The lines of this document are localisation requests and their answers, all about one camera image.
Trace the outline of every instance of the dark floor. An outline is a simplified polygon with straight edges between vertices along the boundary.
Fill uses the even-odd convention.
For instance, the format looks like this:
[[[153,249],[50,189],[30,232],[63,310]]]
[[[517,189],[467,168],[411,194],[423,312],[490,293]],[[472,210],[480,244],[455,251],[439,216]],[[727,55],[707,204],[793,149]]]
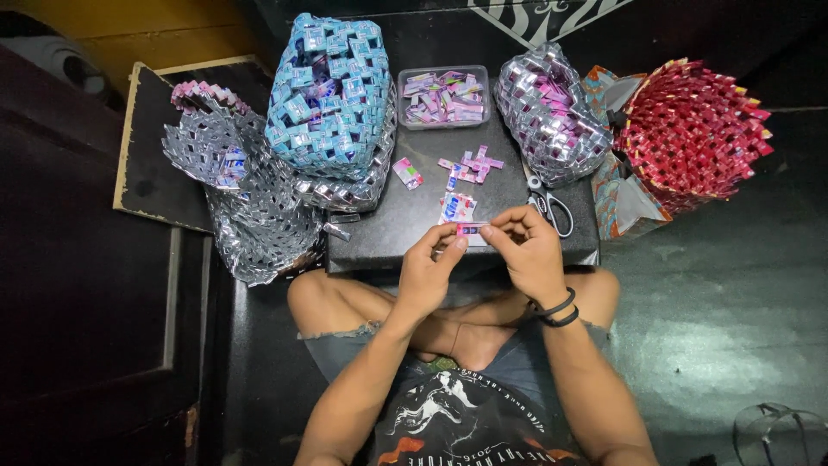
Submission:
[[[731,426],[749,405],[828,417],[828,112],[775,114],[768,126],[777,152],[731,201],[602,246],[623,286],[606,355],[665,465],[705,454],[738,464]],[[325,388],[285,292],[237,286],[225,464],[290,463]]]

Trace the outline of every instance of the clear plastic container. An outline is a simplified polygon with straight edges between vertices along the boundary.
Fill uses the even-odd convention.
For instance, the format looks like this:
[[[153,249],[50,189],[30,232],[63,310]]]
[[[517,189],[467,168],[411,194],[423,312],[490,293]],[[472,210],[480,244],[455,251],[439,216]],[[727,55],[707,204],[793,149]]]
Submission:
[[[435,73],[439,77],[440,75],[446,73],[447,71],[459,71],[460,73],[471,73],[474,75],[474,78],[483,85],[483,90],[480,91],[480,96],[483,97],[483,120],[481,121],[447,121],[445,123],[436,123],[436,124],[428,124],[428,123],[408,123],[406,121],[406,109],[408,105],[411,103],[410,97],[403,97],[402,96],[402,89],[405,84],[408,82],[408,78],[413,76],[422,75],[424,73]],[[443,128],[470,128],[474,126],[480,126],[483,123],[489,121],[489,116],[491,115],[491,109],[489,108],[489,73],[486,71],[484,66],[480,65],[467,65],[467,66],[442,66],[439,68],[416,68],[410,70],[402,70],[400,74],[397,75],[397,112],[399,113],[399,122],[408,129],[443,129]]]

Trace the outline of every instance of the black table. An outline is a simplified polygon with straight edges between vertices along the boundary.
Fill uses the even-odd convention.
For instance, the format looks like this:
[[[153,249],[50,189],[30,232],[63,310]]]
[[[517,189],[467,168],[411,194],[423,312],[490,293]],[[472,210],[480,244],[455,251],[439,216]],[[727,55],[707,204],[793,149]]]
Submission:
[[[518,145],[497,109],[492,106],[491,110],[492,118],[477,128],[411,131],[400,124],[392,160],[408,157],[425,182],[408,191],[397,174],[389,171],[377,210],[362,214],[361,221],[339,225],[351,234],[351,240],[328,235],[326,270],[336,273],[399,267],[402,255],[440,217],[440,199],[445,195],[449,171],[438,166],[437,160],[459,162],[464,151],[477,153],[481,144],[489,146],[487,156],[505,164],[502,170],[493,168],[482,185],[458,180],[455,192],[478,201],[474,220],[488,221],[508,207],[525,204],[528,191]],[[561,240],[564,264],[597,265],[599,239],[590,178],[559,187],[554,193],[575,218],[572,235]],[[564,219],[563,213],[558,212],[557,218]],[[469,248],[461,264],[487,269],[502,263],[497,251],[486,246]]]

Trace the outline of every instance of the black wristband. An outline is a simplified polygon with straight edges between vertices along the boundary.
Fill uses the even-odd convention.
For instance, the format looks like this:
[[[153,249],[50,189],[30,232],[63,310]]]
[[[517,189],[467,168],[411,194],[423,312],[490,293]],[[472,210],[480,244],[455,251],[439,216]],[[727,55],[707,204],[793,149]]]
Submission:
[[[567,298],[566,301],[564,301],[563,303],[560,303],[551,309],[542,309],[541,306],[537,304],[537,301],[535,301],[535,315],[537,315],[538,317],[552,315],[558,311],[562,311],[566,308],[566,306],[572,304],[572,301],[575,300],[575,291],[568,286],[566,287],[566,291],[570,292],[570,297]]]
[[[541,322],[545,323],[549,327],[564,327],[565,325],[573,323],[578,318],[578,306],[573,305],[572,307],[575,308],[575,311],[561,320],[554,320],[549,316],[537,316],[537,318],[541,319]]]

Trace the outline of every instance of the person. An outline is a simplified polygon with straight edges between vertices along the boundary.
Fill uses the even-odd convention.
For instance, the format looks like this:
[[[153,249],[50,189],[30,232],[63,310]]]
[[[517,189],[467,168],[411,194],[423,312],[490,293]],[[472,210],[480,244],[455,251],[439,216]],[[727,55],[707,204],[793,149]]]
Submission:
[[[295,464],[657,464],[633,396],[600,351],[615,277],[565,274],[555,229],[513,207],[482,236],[514,290],[437,309],[468,245],[455,229],[434,226],[405,254],[396,298],[322,270],[291,284],[301,338],[331,382]],[[460,368],[428,372],[409,349]]]

